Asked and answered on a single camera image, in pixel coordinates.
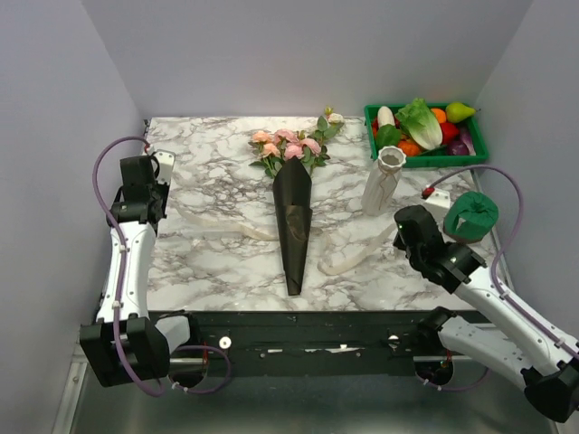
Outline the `cream ribbon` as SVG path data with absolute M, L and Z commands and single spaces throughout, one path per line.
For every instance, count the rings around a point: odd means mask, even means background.
M 331 199 L 333 195 L 337 194 L 339 187 L 345 187 L 347 191 L 356 189 L 361 184 L 360 181 L 337 183 L 324 180 L 321 187 L 317 187 L 317 192 L 322 192 L 322 196 L 326 199 Z M 244 225 L 241 221 L 219 221 L 214 218 L 205 218 L 193 213 L 190 213 L 183 208 L 179 203 L 175 204 L 175 208 L 179 215 L 188 220 L 191 224 L 203 228 L 203 233 L 217 235 L 222 238 L 226 234 L 238 233 L 258 241 L 278 241 L 280 239 L 277 233 L 273 233 L 271 226 L 266 227 L 266 231 L 255 229 L 252 226 Z M 392 234 L 397 229 L 395 223 L 388 225 L 378 236 L 376 236 L 368 245 L 360 250 L 355 256 L 337 264 L 331 265 L 329 263 L 331 237 L 329 233 L 325 233 L 320 228 L 314 229 L 314 234 L 320 238 L 320 248 L 322 249 L 322 258 L 318 261 L 318 270 L 327 276 L 337 276 L 348 272 L 351 269 L 358 267 L 362 262 L 376 255 L 376 253 L 383 248 L 388 242 L 392 241 Z

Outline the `black wrapping paper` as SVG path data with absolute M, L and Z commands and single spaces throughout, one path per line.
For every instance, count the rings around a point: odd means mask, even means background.
M 287 160 L 272 184 L 282 265 L 289 296 L 302 290 L 312 210 L 312 181 L 297 157 Z

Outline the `pink flower bouquet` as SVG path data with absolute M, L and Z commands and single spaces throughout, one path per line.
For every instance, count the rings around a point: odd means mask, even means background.
M 248 142 L 255 157 L 250 166 L 259 167 L 273 179 L 289 160 L 297 159 L 312 175 L 315 168 L 327 164 L 330 159 L 327 142 L 336 137 L 345 124 L 341 114 L 326 107 L 310 129 L 281 128 L 273 133 L 259 130 Z

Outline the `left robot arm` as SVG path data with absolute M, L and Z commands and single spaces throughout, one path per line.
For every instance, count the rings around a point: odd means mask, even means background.
M 104 387 L 168 374 L 170 355 L 194 355 L 201 336 L 185 313 L 152 321 L 147 308 L 148 273 L 158 224 L 166 218 L 175 155 L 162 150 L 120 161 L 122 185 L 109 208 L 111 260 L 100 308 L 80 343 Z

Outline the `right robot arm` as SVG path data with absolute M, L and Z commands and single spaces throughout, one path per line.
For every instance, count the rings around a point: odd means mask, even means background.
M 477 328 L 448 309 L 435 309 L 416 332 L 427 354 L 442 348 L 467 355 L 523 391 L 548 419 L 565 423 L 578 410 L 578 341 L 539 315 L 466 245 L 446 241 L 421 205 L 394 215 L 394 245 L 423 278 L 475 307 L 504 335 Z

